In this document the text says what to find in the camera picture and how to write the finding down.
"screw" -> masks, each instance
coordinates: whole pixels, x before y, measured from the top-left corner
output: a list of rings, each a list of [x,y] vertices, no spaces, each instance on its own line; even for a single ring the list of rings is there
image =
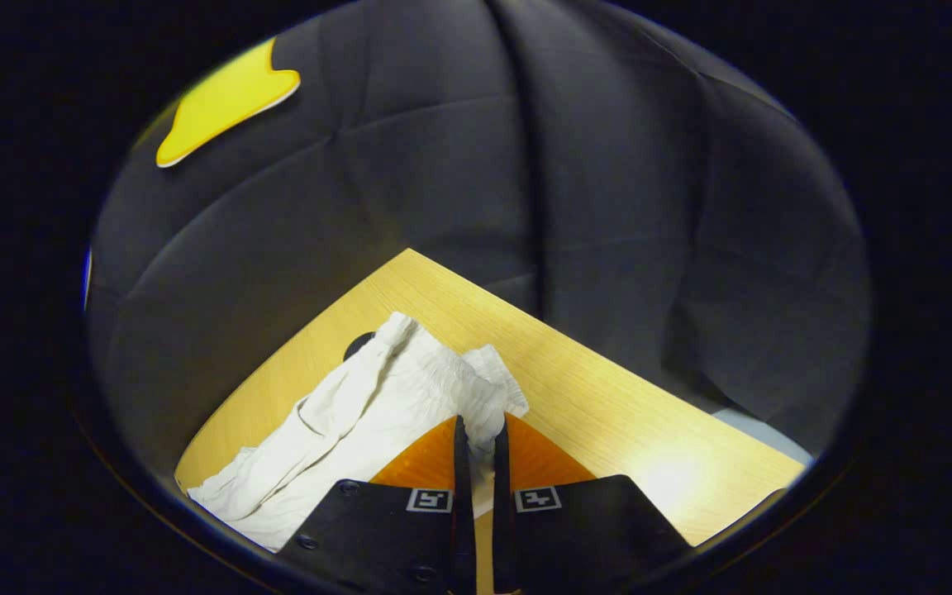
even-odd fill
[[[436,569],[430,566],[417,566],[411,571],[411,577],[417,583],[431,583],[431,580],[436,578]]]
[[[300,535],[296,538],[296,543],[299,544],[304,550],[317,550],[318,542],[307,537],[306,535]]]

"white cloth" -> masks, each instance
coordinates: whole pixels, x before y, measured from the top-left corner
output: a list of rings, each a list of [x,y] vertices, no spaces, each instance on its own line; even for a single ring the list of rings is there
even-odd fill
[[[394,312],[271,436],[242,448],[189,496],[277,551],[333,483],[368,481],[428,430],[461,415],[479,516],[493,503],[494,437],[503,411],[522,416],[528,403],[494,347],[459,357],[418,321]]]

